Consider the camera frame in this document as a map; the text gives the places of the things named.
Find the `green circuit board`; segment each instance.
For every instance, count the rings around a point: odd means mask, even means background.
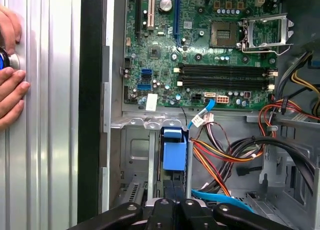
[[[137,1],[127,1],[124,69],[128,70],[123,78],[125,103],[145,105],[149,93],[157,94],[157,105],[165,107],[204,106],[206,104],[204,93],[229,96],[227,104],[218,103],[216,108],[259,110],[268,103],[271,92],[267,89],[245,90],[241,88],[238,90],[228,87],[178,86],[179,73],[175,72],[174,69],[177,68],[179,63],[275,69],[276,62],[274,60],[277,58],[273,53],[243,53],[236,47],[219,48],[212,46],[212,28],[213,23],[236,24],[236,32],[229,31],[220,34],[222,34],[222,37],[223,34],[227,34],[227,38],[231,38],[230,34],[235,34],[238,40],[241,34],[238,22],[241,19],[278,14],[280,12],[279,0],[265,0],[262,7],[255,6],[256,0],[180,0],[178,36],[174,35],[175,0],[171,0],[172,9],[169,12],[161,12],[159,10],[161,0],[155,0],[153,30],[143,27],[142,23],[147,22],[147,18],[141,13],[139,34],[136,33],[135,26],[137,24]],[[149,0],[141,0],[141,11],[148,10],[148,6]],[[230,14],[222,14],[221,11],[227,11],[227,9],[229,9]],[[276,42],[278,28],[277,21],[255,25],[254,43]],[[144,79],[141,77],[143,69],[152,71],[150,78]],[[237,79],[245,83],[247,80],[261,80],[263,78],[262,76],[261,78],[238,76]],[[140,85],[150,85],[150,88],[139,88]],[[202,97],[198,101],[194,101],[192,98],[194,95],[201,95]]]

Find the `motherboard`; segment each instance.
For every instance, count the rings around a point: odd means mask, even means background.
[[[255,18],[279,15],[281,1],[127,0],[124,102],[261,109],[278,76],[279,20]]]

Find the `blue sata port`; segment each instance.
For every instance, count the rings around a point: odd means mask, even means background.
[[[138,84],[136,88],[138,90],[151,90],[151,84]]]
[[[152,76],[152,69],[147,69],[147,68],[144,68],[144,69],[141,69],[141,77],[143,79],[150,79],[151,76]]]

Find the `blue drive bracket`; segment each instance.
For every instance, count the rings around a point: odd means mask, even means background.
[[[187,139],[181,128],[163,130],[163,169],[184,171],[186,167]]]

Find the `side panel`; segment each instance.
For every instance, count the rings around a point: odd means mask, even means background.
[[[17,13],[16,48],[31,88],[18,121],[0,133],[0,229],[77,223],[81,0],[0,0]]]
[[[102,7],[103,0],[81,0],[78,149],[79,223],[98,214]]]

